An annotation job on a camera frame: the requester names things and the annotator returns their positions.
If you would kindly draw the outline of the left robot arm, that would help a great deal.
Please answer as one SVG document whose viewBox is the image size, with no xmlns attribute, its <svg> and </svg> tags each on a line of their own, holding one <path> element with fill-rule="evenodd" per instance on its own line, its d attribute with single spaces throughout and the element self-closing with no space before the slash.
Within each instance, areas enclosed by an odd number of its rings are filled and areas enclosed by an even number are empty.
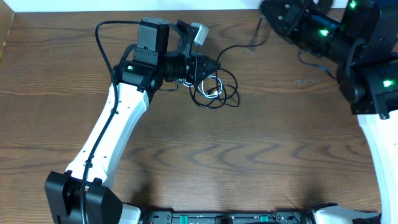
<svg viewBox="0 0 398 224">
<path fill-rule="evenodd" d="M 220 65 L 192 50 L 202 45 L 208 28 L 145 17 L 137 42 L 109 65 L 111 86 L 106 104 L 81 151 L 65 172 L 51 172 L 45 193 L 55 223 L 139 223 L 140 208 L 112 191 L 119 160 L 140 117 L 164 82 L 198 85 Z"/>
</svg>

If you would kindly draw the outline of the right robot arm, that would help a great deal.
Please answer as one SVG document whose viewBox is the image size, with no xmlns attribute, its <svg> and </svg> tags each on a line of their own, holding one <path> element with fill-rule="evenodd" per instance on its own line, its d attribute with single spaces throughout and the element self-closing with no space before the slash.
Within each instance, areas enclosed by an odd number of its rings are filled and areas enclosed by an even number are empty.
<svg viewBox="0 0 398 224">
<path fill-rule="evenodd" d="M 259 10 L 274 32 L 301 52 L 338 65 L 334 79 L 371 151 L 381 212 L 335 203 L 312 208 L 301 223 L 397 222 L 397 1 L 349 0 L 341 20 L 332 1 L 268 0 Z"/>
</svg>

